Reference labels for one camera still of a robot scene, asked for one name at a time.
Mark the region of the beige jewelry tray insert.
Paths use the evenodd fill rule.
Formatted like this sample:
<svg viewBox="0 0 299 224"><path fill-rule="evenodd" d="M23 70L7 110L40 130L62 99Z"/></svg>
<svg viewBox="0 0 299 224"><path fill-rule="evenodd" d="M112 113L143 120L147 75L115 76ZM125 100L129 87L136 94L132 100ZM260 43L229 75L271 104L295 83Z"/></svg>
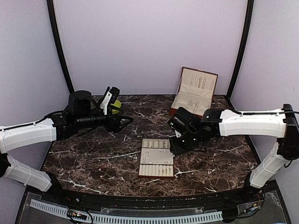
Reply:
<svg viewBox="0 0 299 224"><path fill-rule="evenodd" d="M138 177L174 178L173 153L168 139L143 139Z"/></svg>

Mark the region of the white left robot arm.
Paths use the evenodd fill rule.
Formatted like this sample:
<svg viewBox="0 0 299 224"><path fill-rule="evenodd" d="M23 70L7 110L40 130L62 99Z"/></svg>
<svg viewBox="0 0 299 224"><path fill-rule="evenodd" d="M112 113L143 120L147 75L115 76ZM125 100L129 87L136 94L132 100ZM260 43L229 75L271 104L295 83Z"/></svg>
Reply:
<svg viewBox="0 0 299 224"><path fill-rule="evenodd" d="M95 101L89 91L76 91L69 95L68 105L62 111L51 112L42 119L16 126L0 128L0 176L25 186L47 192L55 203L63 203L66 193L54 174L25 165L8 153L11 150L42 142L70 138L85 129L104 127L109 133L118 133L133 122L115 106L120 94L116 87L108 87L104 96Z"/></svg>

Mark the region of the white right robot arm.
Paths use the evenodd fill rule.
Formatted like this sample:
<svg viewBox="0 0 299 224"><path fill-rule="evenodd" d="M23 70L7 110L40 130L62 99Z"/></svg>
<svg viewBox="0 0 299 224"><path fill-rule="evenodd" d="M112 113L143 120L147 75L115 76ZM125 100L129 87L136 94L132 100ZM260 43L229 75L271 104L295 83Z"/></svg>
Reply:
<svg viewBox="0 0 299 224"><path fill-rule="evenodd" d="M271 136L277 139L273 149L261 164L248 175L245 187L238 198L249 202L288 162L299 157L299 125L297 112L290 104L272 111L239 112L234 109L208 109L198 117L180 107L169 119L168 125L175 132L170 139L170 151L180 155L206 144L211 138L235 135Z"/></svg>

